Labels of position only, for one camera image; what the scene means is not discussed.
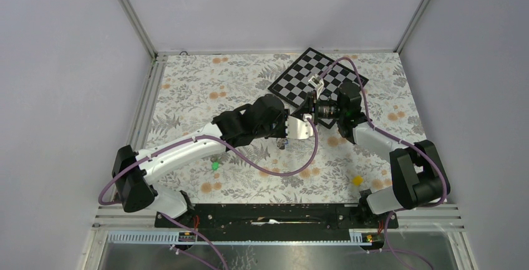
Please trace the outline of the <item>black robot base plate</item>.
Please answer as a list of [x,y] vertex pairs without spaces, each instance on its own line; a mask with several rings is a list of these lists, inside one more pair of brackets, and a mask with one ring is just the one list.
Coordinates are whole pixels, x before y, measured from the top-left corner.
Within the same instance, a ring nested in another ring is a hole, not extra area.
[[213,242],[352,241],[362,229],[398,228],[397,218],[368,216],[355,204],[196,204],[177,218]]

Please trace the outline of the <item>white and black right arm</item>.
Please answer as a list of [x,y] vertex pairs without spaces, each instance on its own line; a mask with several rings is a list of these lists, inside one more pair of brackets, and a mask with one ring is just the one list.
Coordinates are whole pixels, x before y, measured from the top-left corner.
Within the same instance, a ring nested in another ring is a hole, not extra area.
[[312,78],[309,85],[313,91],[293,112],[297,121],[333,120],[342,138],[390,164],[392,185],[362,193],[357,212],[360,224],[372,228],[384,213],[436,206],[445,201],[450,185],[432,142],[410,143],[375,126],[367,114],[363,89],[354,82],[341,84],[336,100],[319,99],[323,80]]

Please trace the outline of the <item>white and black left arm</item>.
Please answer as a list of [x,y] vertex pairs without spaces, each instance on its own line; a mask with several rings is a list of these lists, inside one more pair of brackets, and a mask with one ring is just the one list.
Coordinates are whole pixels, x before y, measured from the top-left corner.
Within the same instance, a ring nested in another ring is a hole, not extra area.
[[139,151],[131,145],[119,148],[112,170],[119,204],[126,213],[159,211],[177,226],[188,226],[194,212],[187,195],[159,185],[159,179],[199,159],[247,146],[257,138],[286,137],[288,114],[279,98],[265,95],[253,104],[222,112],[174,142]]

